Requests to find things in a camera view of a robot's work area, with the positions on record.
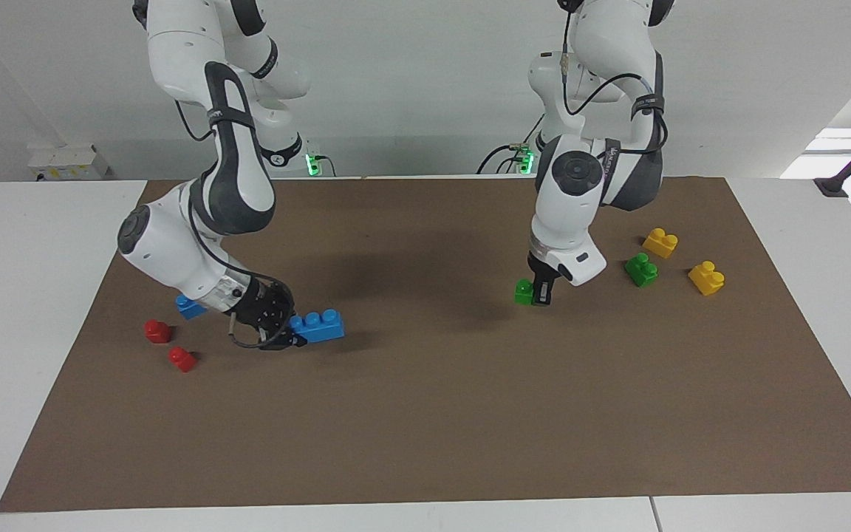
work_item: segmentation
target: white table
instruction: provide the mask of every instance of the white table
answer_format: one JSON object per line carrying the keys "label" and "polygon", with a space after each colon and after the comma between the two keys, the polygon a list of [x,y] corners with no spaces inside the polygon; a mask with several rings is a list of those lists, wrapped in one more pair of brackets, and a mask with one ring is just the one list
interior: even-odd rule
{"label": "white table", "polygon": [[[730,184],[851,394],[851,205],[811,182]],[[0,184],[0,496],[143,186]],[[838,532],[851,493],[8,514],[0,530],[652,532],[656,517],[665,532]]]}

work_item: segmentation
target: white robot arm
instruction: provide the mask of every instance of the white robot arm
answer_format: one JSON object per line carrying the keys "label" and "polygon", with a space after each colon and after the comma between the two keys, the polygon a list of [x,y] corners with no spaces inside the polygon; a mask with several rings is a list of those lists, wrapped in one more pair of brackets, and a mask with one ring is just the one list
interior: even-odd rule
{"label": "white robot arm", "polygon": [[[589,233],[601,205],[635,210],[658,192],[668,129],[662,118],[662,58],[648,27],[664,20],[673,3],[558,0],[568,12],[572,53],[560,61],[543,54],[530,71],[546,111],[537,138],[538,196],[527,257],[535,305],[550,305],[559,277],[580,286],[605,269]],[[591,90],[600,80],[604,85]],[[591,98],[571,110],[568,101],[584,94]],[[615,101],[621,94],[632,102],[629,139],[583,138],[580,111],[591,101]]]}
{"label": "white robot arm", "polygon": [[[279,57],[256,0],[137,0],[133,10],[148,31],[153,78],[176,100],[206,110],[219,158],[199,178],[131,212],[117,237],[121,255],[232,317],[229,334],[239,346],[301,346],[304,339],[288,327],[294,300],[287,286],[245,269],[220,242],[269,225],[275,197],[266,164],[283,168],[303,159],[290,113],[256,105],[256,98],[300,97],[305,70]],[[237,341],[236,321],[254,327],[259,341]]]}

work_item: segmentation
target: brown mat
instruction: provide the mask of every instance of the brown mat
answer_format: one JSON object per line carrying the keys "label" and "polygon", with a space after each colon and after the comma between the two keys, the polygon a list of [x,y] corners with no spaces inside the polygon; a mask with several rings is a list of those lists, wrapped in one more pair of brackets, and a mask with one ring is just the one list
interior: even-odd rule
{"label": "brown mat", "polygon": [[[851,400],[723,180],[604,209],[609,268],[550,309],[513,303],[530,181],[277,189],[270,228],[227,247],[347,337],[231,347],[226,317],[183,322],[118,257],[0,511],[851,491]],[[682,242],[641,290],[622,263],[656,225]],[[707,298],[703,259],[727,276]]]}

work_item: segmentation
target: toy block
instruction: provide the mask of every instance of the toy block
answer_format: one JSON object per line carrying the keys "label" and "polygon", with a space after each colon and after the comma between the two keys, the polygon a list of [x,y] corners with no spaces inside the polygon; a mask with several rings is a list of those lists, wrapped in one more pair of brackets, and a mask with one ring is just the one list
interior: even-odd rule
{"label": "toy block", "polygon": [[182,294],[179,294],[176,297],[176,310],[179,310],[182,317],[187,321],[195,318],[196,316],[202,316],[202,314],[206,313],[206,307],[199,305],[192,299],[189,299]]}
{"label": "toy block", "polygon": [[291,330],[304,337],[308,344],[317,344],[318,341],[335,340],[345,336],[344,320],[334,309],[327,309],[324,314],[310,313],[303,318],[293,316],[290,326]]}
{"label": "toy block", "polygon": [[514,303],[518,305],[533,305],[534,283],[527,279],[521,279],[514,288]]}
{"label": "toy block", "polygon": [[149,320],[143,324],[143,334],[146,340],[152,341],[153,344],[168,344],[173,330],[170,329],[168,324]]}
{"label": "toy block", "polygon": [[649,262],[649,256],[639,253],[626,262],[626,273],[632,277],[632,282],[638,287],[647,287],[658,279],[659,269]]}
{"label": "toy block", "polygon": [[711,296],[712,293],[724,287],[724,275],[721,272],[715,271],[715,263],[706,260],[691,269],[688,273],[688,278],[695,283],[698,290],[704,296]]}
{"label": "toy block", "polygon": [[646,241],[642,243],[642,247],[661,256],[662,259],[668,259],[672,252],[675,251],[675,246],[678,245],[678,236],[666,235],[665,229],[656,227],[649,233]]}
{"label": "toy block", "polygon": [[196,367],[197,362],[196,357],[182,347],[173,347],[169,350],[169,361],[173,363],[173,366],[180,368],[182,373]]}

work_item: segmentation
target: yellow block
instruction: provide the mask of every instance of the yellow block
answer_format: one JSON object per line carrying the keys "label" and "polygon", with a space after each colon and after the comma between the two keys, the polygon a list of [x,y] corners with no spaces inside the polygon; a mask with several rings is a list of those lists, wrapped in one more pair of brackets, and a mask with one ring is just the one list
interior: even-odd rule
{"label": "yellow block", "polygon": [[715,263],[710,262],[710,260],[692,268],[688,278],[695,283],[695,286],[704,296],[711,296],[712,293],[718,292],[724,287],[723,273],[716,272]]}
{"label": "yellow block", "polygon": [[662,259],[668,259],[671,253],[675,251],[675,246],[678,245],[678,236],[666,235],[665,229],[656,227],[649,233],[649,238],[642,243],[642,247],[648,249],[655,255],[661,256]]}

